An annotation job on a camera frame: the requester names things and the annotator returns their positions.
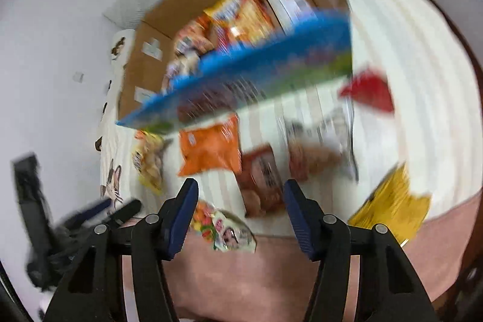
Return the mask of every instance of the orange snack bag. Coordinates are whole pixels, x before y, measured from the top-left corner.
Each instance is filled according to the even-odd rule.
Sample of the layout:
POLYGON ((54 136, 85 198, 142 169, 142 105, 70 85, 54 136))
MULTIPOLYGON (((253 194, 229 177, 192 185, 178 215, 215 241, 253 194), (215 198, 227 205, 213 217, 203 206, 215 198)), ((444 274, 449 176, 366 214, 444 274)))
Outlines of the orange snack bag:
POLYGON ((181 130, 180 148, 184 165, 178 176, 188 176, 208 169, 242 171, 242 154, 238 142, 238 117, 206 129, 181 130))

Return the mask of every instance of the pink cloth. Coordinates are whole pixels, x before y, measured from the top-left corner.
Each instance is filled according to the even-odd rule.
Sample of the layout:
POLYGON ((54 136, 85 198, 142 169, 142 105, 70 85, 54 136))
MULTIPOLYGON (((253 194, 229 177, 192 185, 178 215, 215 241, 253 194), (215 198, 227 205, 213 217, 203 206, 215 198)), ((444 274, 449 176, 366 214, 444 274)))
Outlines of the pink cloth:
MULTIPOLYGON (((445 215, 425 222, 404 247, 431 301, 458 276, 473 230, 481 194, 445 215)), ((179 317, 212 318, 225 322, 294 322, 303 320, 318 264, 310 262, 295 239, 257 237, 255 254, 221 253, 194 234, 183 250, 164 262, 179 317)), ((357 302, 358 257, 352 257, 344 321, 353 320, 357 302)), ((125 287, 132 288, 130 263, 125 263, 125 287)))

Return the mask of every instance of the white striped cloth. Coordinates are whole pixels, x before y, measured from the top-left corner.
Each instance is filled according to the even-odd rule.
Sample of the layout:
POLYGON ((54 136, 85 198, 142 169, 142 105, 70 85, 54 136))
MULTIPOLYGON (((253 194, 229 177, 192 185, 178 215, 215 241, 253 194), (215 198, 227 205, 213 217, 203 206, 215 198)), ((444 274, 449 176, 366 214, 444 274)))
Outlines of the white striped cloth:
MULTIPOLYGON (((428 0, 349 0, 349 4, 353 69, 357 72, 370 66, 387 74, 396 114, 383 115, 355 104, 353 149, 359 182, 324 175, 302 185, 303 192, 317 200, 326 213, 346 221, 391 168, 406 162, 411 191, 432 194, 427 219, 444 214, 476 194, 483 177, 481 105, 468 56, 428 0)), ((238 111, 242 151, 271 144, 286 179, 287 150, 277 118, 303 119, 307 125, 319 122, 337 105, 336 92, 343 82, 339 79, 238 111)), ((104 179, 103 168, 109 168, 106 163, 111 157, 130 165, 133 135, 110 122, 106 127, 117 129, 115 134, 122 133, 127 140, 119 144, 118 136, 114 147, 103 137, 104 179)), ((177 176, 182 164, 177 133, 171 138, 173 143, 164 160, 168 197, 174 196, 184 181, 177 176)), ((123 179, 127 172, 121 176, 121 195, 141 199, 144 213, 157 211, 163 198, 144 190, 130 177, 123 179)), ((244 217, 242 196, 231 172, 208 171, 194 178, 200 198, 244 217)), ((293 235, 286 214, 245 221, 255 234, 293 235)))

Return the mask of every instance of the red snack bag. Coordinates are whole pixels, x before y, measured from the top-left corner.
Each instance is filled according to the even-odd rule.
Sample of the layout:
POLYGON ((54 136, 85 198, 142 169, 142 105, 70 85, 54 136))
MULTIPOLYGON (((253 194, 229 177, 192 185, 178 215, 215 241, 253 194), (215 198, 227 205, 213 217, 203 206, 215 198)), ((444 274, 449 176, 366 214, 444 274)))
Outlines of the red snack bag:
POLYGON ((238 117, 232 115, 224 123, 206 129, 181 130, 180 148, 184 165, 178 176, 188 176, 209 169, 242 170, 238 142, 238 117))
POLYGON ((245 217, 260 217, 283 210, 282 181, 270 145, 241 157, 241 172, 235 175, 245 204, 245 217))
POLYGON ((353 76, 351 82, 339 91, 339 97, 345 96, 382 112, 394 113, 387 79, 370 69, 353 76))

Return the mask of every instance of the yellow snack bag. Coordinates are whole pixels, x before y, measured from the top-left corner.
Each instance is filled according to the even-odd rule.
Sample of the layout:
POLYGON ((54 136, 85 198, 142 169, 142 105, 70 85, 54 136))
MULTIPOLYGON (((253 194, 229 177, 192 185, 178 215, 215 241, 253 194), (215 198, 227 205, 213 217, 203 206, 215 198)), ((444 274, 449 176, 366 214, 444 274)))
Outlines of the yellow snack bag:
POLYGON ((412 196, 406 166, 390 172, 371 198, 348 221, 349 225, 371 229, 386 225, 399 244, 416 235, 429 210, 430 196, 412 196))
POLYGON ((138 130, 132 162, 139 173, 139 181, 156 194, 162 192, 163 152, 166 141, 159 135, 138 130))

